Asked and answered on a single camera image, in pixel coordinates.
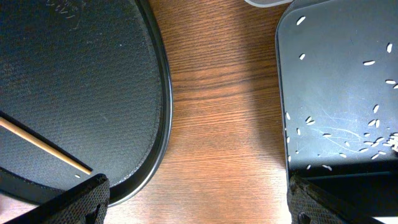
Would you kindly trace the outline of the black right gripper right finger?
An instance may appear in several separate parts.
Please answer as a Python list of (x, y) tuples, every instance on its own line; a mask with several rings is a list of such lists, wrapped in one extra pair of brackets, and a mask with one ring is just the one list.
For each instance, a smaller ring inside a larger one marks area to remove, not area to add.
[(287, 204), (293, 224), (379, 223), (378, 220), (365, 215), (365, 213), (299, 176), (292, 176), (289, 179)]

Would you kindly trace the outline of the wooden chopstick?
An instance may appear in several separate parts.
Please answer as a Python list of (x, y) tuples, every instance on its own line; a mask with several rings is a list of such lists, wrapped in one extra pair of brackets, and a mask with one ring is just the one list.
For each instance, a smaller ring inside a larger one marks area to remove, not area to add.
[(29, 134), (27, 131), (24, 131), (20, 127), (16, 126), (15, 124), (11, 123), (10, 121), (6, 120), (5, 118), (1, 117), (1, 126), (8, 131), (14, 133), (15, 135), (19, 136), (20, 138), (30, 142), (31, 144), (41, 148), (45, 152), (55, 156), (56, 158), (60, 159), (63, 162), (71, 165), (72, 167), (82, 171), (83, 173), (90, 175), (91, 171), (84, 167), (83, 165), (79, 164), (76, 160), (72, 159), (71, 157), (66, 156), (65, 154), (61, 153), (60, 151), (54, 149), (53, 147), (49, 146), (48, 144), (44, 143), (40, 139), (36, 138), (35, 136)]

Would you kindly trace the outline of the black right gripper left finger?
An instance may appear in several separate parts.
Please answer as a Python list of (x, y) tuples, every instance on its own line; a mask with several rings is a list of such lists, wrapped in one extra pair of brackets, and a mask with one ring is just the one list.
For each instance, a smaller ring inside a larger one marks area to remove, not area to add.
[(109, 180), (97, 174), (6, 224), (103, 224), (109, 198)]

